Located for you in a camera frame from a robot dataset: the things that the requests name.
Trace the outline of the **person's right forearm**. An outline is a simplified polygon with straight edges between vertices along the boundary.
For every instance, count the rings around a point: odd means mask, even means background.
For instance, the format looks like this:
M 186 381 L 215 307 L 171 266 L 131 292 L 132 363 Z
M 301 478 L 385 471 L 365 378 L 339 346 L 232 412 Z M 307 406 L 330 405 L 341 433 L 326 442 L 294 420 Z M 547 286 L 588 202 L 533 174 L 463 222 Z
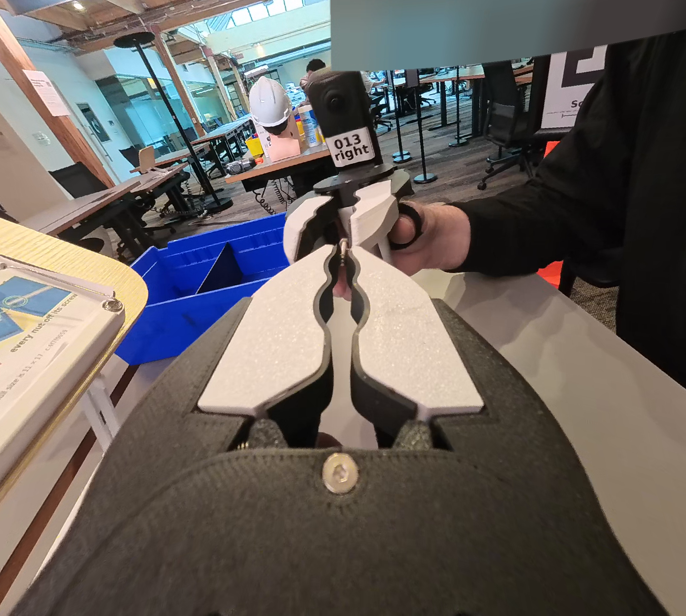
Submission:
M 462 271 L 503 277 L 535 273 L 570 256 L 621 243 L 626 175 L 612 166 L 546 157 L 530 181 L 493 197 L 453 203 L 469 222 Z

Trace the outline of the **black office chair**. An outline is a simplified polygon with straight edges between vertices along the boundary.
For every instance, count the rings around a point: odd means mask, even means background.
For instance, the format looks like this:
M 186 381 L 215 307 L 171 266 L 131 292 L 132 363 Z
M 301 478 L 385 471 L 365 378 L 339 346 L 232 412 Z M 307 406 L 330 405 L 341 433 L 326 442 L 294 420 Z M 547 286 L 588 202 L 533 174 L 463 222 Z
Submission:
M 531 162 L 536 141 L 530 130 L 530 113 L 525 110 L 524 93 L 517 85 L 510 61 L 484 63 L 488 111 L 483 136 L 498 148 L 496 159 L 487 159 L 486 174 L 477 184 L 484 191 L 487 181 L 517 166 L 529 178 L 534 176 Z

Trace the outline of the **white board stand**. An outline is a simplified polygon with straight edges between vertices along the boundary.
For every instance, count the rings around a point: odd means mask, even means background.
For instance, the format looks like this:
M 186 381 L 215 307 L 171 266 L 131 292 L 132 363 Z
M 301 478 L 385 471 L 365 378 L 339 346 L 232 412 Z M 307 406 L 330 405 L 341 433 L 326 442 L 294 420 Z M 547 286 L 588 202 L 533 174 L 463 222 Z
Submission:
M 129 365 L 113 355 L 80 400 L 90 428 L 106 451 L 133 408 L 171 365 L 172 358 Z

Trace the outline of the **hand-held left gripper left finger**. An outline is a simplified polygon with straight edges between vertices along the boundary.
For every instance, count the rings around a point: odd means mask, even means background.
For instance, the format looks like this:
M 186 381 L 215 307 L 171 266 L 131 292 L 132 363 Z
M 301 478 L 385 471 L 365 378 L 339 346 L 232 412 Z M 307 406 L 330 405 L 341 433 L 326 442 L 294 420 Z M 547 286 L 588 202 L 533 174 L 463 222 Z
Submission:
M 314 447 L 333 395 L 327 321 L 335 246 L 324 245 L 253 294 L 197 406 L 278 424 L 292 447 Z

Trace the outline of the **person's right hand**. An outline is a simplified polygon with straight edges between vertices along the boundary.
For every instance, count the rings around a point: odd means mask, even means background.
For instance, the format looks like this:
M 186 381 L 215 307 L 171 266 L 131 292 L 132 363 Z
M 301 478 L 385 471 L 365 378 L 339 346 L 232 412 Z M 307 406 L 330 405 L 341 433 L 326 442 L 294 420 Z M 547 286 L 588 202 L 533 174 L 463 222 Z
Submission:
M 467 214 L 443 203 L 404 200 L 389 241 L 405 247 L 392 250 L 392 264 L 408 276 L 423 269 L 454 271 L 467 258 L 471 226 Z

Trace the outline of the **blue plastic bin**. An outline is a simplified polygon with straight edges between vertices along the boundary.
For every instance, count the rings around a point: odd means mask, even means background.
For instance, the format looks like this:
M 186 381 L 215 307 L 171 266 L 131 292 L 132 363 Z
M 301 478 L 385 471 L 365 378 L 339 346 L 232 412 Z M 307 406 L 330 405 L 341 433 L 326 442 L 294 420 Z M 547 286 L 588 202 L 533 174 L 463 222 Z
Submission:
M 151 247 L 131 266 L 148 302 L 116 349 L 129 365 L 183 353 L 239 301 L 288 266 L 285 213 Z

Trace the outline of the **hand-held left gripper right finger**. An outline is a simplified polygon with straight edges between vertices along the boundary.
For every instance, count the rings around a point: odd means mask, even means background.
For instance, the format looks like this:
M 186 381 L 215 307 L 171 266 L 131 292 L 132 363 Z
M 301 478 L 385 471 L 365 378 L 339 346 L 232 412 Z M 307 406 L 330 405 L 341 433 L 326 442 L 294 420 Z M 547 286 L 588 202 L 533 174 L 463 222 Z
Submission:
M 351 398 L 382 446 L 410 421 L 477 414 L 484 401 L 436 301 L 384 260 L 353 247 L 347 256 Z

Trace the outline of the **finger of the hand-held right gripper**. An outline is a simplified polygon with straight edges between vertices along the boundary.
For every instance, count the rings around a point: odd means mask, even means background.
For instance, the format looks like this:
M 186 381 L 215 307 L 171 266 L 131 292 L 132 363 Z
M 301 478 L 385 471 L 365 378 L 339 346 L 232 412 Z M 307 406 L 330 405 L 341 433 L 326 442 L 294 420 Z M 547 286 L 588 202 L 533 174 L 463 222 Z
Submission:
M 329 226 L 338 218 L 334 197 L 305 194 L 287 209 L 283 249 L 288 263 L 295 263 L 322 246 Z
M 351 215 L 351 244 L 365 251 L 391 251 L 388 234 L 399 218 L 391 182 L 376 182 L 356 191 Z

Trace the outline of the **black and white marker poster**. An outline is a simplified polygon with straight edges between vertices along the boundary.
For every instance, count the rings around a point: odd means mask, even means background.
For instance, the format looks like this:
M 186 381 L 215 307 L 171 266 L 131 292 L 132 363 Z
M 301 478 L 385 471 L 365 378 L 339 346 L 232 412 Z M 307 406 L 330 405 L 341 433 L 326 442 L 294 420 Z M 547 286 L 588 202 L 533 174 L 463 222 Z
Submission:
M 593 85 L 605 70 L 607 45 L 550 57 L 540 130 L 571 128 Z

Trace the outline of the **grey desk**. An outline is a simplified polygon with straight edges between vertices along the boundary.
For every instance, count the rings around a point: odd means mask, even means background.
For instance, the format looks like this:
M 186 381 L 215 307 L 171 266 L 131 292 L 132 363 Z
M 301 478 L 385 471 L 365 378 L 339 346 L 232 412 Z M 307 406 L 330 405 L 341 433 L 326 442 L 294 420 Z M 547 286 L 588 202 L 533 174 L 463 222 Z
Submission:
M 415 277 L 513 365 L 552 412 L 615 535 L 671 615 L 685 614 L 685 390 L 539 276 Z M 81 406 L 1 500 L 1 614 L 62 535 L 102 457 Z

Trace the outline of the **black stanchion post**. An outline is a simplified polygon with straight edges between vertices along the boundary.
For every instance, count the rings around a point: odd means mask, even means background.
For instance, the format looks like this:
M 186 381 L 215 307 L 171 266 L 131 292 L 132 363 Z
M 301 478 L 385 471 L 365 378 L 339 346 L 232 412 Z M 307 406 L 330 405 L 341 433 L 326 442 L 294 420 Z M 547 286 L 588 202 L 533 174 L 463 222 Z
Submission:
M 398 143 L 398 150 L 392 154 L 392 160 L 395 164 L 403 164 L 405 162 L 408 162 L 411 159 L 411 155 L 409 154 L 408 151 L 405 151 L 403 149 L 403 143 L 402 143 L 402 137 L 401 137 L 401 126 L 400 126 L 400 118 L 401 118 L 400 90 L 394 81 L 394 72 L 391 70 L 388 71 L 388 79 L 389 79 L 390 88 L 392 89 L 392 94 L 393 94 L 393 98 L 394 98 L 395 125 L 396 125 L 397 143 Z
M 435 182 L 437 180 L 437 175 L 427 171 L 426 159 L 424 154 L 424 139 L 423 139 L 423 117 L 421 111 L 421 93 L 420 93 L 420 80 L 417 69 L 407 69 L 406 70 L 406 83 L 408 89 L 414 90 L 415 105 L 416 105 L 416 120 L 418 128 L 418 139 L 420 145 L 420 155 L 421 155 L 421 167 L 422 171 L 420 174 L 416 175 L 414 182 L 416 184 L 425 185 L 428 183 Z

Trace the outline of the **long wooden desk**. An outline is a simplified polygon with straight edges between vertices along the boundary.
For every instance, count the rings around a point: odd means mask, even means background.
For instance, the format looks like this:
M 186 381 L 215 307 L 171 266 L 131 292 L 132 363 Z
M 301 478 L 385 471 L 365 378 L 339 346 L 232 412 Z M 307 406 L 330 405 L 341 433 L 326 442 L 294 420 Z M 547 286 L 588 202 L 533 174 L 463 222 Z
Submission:
M 461 146 L 471 137 L 480 134 L 479 122 L 485 118 L 485 74 L 482 65 L 463 65 L 452 68 L 420 69 L 417 71 L 418 93 L 409 88 L 407 72 L 389 71 L 392 89 L 400 116 L 416 114 L 416 106 L 436 105 L 439 120 L 429 131 L 456 127 L 453 146 Z M 461 104 L 471 102 L 470 125 L 466 131 L 461 125 Z

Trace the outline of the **dark wooden desk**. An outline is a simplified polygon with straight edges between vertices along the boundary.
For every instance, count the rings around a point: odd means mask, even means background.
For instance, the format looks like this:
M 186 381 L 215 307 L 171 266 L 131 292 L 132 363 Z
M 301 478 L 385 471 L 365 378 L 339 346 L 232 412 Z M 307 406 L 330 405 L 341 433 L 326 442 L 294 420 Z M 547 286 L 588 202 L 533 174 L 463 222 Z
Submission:
M 48 208 L 20 224 L 71 243 L 78 242 L 100 226 L 107 226 L 116 231 L 120 241 L 134 257 L 140 256 L 156 243 L 133 217 L 130 210 L 134 202 L 128 196 L 148 194 L 155 188 L 171 183 L 183 168 L 184 165 L 180 164 L 168 169 L 154 169 L 113 188 Z

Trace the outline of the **black floor lamp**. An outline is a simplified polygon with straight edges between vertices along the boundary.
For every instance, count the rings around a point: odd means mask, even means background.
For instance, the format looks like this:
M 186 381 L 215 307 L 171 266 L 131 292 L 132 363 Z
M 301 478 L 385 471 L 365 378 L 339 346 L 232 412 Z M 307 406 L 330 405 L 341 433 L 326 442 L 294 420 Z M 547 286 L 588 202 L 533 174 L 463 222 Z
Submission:
M 151 79 L 154 81 L 155 86 L 159 91 L 161 100 L 167 107 L 167 110 L 170 116 L 172 117 L 172 120 L 174 121 L 179 134 L 181 134 L 181 138 L 183 139 L 183 143 L 185 144 L 185 147 L 189 154 L 190 165 L 202 189 L 202 196 L 200 197 L 200 207 L 206 210 L 208 214 L 216 215 L 218 213 L 223 212 L 224 210 L 229 209 L 233 205 L 233 201 L 229 197 L 225 197 L 224 199 L 219 198 L 218 193 L 211 186 L 209 178 L 200 164 L 200 160 L 191 144 L 191 141 L 188 139 L 188 136 L 184 131 L 184 128 L 179 118 L 177 117 L 177 114 L 173 106 L 171 105 L 171 102 L 167 97 L 167 94 L 165 93 L 163 85 L 159 81 L 158 76 L 156 75 L 149 59 L 145 54 L 145 51 L 143 50 L 144 45 L 150 45 L 154 43 L 154 41 L 155 35 L 153 33 L 148 31 L 141 31 L 117 37 L 114 41 L 114 45 L 117 48 L 135 49 L 138 52 L 139 56 L 141 57 L 141 60 L 143 61 L 144 66 L 146 67 Z

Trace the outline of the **brown wooden desk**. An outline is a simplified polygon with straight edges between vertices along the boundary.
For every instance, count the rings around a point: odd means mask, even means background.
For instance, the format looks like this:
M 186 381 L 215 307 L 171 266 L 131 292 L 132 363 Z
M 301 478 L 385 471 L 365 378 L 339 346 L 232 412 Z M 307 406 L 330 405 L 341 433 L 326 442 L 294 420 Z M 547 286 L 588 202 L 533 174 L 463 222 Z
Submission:
M 262 190 L 269 182 L 292 177 L 296 192 L 307 192 L 320 179 L 337 173 L 329 149 L 325 144 L 308 148 L 295 157 L 266 162 L 247 172 L 225 177 L 228 185 L 242 184 L 246 192 Z

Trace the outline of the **white hard hat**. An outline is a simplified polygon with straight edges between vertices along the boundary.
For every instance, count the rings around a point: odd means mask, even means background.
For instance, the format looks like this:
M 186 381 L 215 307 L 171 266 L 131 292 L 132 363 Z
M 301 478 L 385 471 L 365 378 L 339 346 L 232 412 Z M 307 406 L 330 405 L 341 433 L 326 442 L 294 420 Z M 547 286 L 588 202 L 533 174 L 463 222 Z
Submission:
M 292 104 L 285 89 L 270 77 L 258 78 L 248 97 L 253 121 L 265 129 L 287 124 L 292 115 Z

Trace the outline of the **white wall notice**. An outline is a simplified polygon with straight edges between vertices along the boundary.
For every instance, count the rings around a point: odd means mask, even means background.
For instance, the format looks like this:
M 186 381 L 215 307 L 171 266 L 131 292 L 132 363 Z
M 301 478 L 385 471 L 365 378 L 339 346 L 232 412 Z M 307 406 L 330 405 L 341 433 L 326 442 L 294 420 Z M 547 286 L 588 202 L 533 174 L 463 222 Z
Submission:
M 23 73 L 52 116 L 65 117 L 71 114 L 59 90 L 46 73 L 38 70 L 24 70 Z

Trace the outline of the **framed sign on wooden board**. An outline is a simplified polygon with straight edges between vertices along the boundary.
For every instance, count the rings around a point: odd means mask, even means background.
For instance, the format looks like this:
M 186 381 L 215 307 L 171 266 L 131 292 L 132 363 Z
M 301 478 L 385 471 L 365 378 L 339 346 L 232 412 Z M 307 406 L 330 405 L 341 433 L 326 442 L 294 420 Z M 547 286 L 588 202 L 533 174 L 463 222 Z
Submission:
M 115 259 L 6 220 L 1 221 L 1 256 L 113 288 L 116 298 L 124 304 L 125 311 L 124 323 L 110 345 L 57 408 L 53 418 L 31 442 L 6 478 L 1 479 L 1 498 L 3 499 L 16 485 L 32 459 L 37 457 L 52 433 L 79 405 L 92 381 L 103 370 L 124 337 L 139 319 L 148 301 L 148 288 L 141 276 Z

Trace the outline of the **printed instruction sheet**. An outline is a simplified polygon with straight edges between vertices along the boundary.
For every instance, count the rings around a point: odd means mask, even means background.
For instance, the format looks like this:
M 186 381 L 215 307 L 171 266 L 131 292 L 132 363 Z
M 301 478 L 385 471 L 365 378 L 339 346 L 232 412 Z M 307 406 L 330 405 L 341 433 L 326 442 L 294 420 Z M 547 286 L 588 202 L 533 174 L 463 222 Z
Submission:
M 1 257 L 1 478 L 110 345 L 113 288 Z

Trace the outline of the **beige mannequin head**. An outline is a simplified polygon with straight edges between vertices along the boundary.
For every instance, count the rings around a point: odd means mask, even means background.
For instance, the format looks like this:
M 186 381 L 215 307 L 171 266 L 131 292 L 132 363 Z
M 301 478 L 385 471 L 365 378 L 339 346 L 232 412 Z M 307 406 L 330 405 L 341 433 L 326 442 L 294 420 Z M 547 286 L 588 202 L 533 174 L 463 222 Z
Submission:
M 293 115 L 289 116 L 287 122 L 281 123 L 278 126 L 264 127 L 264 130 L 267 133 L 268 145 L 265 149 L 265 154 L 272 163 L 297 157 L 307 148 Z

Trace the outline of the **white wipes canister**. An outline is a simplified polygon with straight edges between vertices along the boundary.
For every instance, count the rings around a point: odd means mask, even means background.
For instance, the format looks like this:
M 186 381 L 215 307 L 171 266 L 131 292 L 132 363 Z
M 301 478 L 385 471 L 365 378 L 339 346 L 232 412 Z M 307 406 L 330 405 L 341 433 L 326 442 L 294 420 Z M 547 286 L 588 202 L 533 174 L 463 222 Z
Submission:
M 298 107 L 298 115 L 303 126 L 305 140 L 309 148 L 322 144 L 322 133 L 316 119 L 313 107 L 310 104 L 302 104 Z

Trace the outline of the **orange fabric item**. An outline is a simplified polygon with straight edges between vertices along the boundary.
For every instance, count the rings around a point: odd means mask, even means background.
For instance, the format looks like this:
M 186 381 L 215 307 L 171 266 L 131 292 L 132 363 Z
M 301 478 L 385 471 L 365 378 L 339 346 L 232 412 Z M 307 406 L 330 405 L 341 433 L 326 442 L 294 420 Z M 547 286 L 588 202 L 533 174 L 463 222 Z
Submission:
M 537 166 L 536 175 L 540 172 L 541 167 L 547 161 L 548 155 L 556 148 L 560 143 L 560 140 L 551 140 L 546 142 L 543 157 Z M 555 260 L 549 263 L 547 266 L 540 268 L 537 274 L 542 277 L 546 282 L 550 283 L 556 289 L 559 288 L 561 284 L 563 259 Z

